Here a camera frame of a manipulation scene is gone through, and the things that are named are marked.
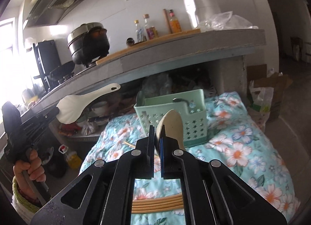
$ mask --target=floral blanket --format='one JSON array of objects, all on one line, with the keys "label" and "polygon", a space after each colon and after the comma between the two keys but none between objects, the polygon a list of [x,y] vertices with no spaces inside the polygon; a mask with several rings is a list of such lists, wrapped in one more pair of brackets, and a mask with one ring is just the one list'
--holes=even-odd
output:
[{"label": "floral blanket", "polygon": [[[300,202],[284,161],[247,114],[236,92],[224,93],[205,101],[208,121],[205,144],[188,148],[195,157],[218,159],[257,191],[289,221]],[[101,134],[82,164],[83,172],[97,159],[112,161],[133,149],[144,136],[136,114],[114,118]],[[155,157],[155,178],[136,179],[134,199],[159,198],[181,192],[178,179],[161,178],[160,160]],[[185,224],[183,209],[151,214],[132,214],[133,225]]]}]

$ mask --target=glass bottle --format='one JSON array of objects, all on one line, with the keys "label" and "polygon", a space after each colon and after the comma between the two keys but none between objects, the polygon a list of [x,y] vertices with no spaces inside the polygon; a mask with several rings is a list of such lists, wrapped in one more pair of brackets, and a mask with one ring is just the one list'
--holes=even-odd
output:
[{"label": "glass bottle", "polygon": [[181,27],[178,19],[175,17],[174,11],[170,10],[169,15],[170,15],[169,23],[171,25],[172,32],[173,33],[181,32]]},{"label": "glass bottle", "polygon": [[152,39],[154,39],[154,38],[156,38],[156,37],[158,37],[158,36],[157,36],[157,32],[156,32],[155,27],[149,25],[149,20],[148,20],[149,18],[150,18],[150,17],[149,17],[149,14],[145,14],[145,15],[144,15],[144,19],[145,19],[145,30],[146,30],[146,32],[147,32],[147,35],[148,35],[149,40],[152,40]]},{"label": "glass bottle", "polygon": [[136,36],[137,36],[137,42],[141,43],[147,40],[144,28],[139,24],[139,20],[135,20],[134,23],[136,24]]}]

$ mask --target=white canister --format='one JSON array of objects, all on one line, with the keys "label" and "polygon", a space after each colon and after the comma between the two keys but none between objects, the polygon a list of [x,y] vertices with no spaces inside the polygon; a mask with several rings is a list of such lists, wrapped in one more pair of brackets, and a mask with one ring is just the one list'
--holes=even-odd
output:
[{"label": "white canister", "polygon": [[193,29],[214,14],[221,13],[217,0],[183,0]]}]

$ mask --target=human hand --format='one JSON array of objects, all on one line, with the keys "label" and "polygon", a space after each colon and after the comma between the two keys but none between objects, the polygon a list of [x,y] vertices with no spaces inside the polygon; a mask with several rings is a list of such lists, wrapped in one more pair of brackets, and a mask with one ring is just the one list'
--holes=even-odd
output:
[{"label": "human hand", "polygon": [[45,182],[46,175],[44,173],[43,167],[41,166],[41,159],[40,157],[38,157],[38,153],[36,150],[32,150],[30,153],[30,163],[18,160],[13,167],[14,175],[19,188],[24,194],[35,200],[37,199],[37,196],[32,191],[25,177],[22,174],[22,172],[25,170],[27,170],[30,180]]}]

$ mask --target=white rice spoon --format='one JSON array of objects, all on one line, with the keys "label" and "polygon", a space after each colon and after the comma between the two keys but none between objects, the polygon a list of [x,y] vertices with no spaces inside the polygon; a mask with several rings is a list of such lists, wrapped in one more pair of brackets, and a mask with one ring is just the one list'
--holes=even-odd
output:
[{"label": "white rice spoon", "polygon": [[181,119],[179,112],[172,109],[162,117],[155,132],[158,140],[160,139],[163,125],[165,126],[165,135],[176,139],[179,148],[186,150],[183,144],[183,120]]},{"label": "white rice spoon", "polygon": [[57,104],[59,114],[56,118],[64,124],[73,123],[80,117],[89,103],[104,94],[119,90],[120,87],[119,84],[113,83],[84,95],[68,95]]}]

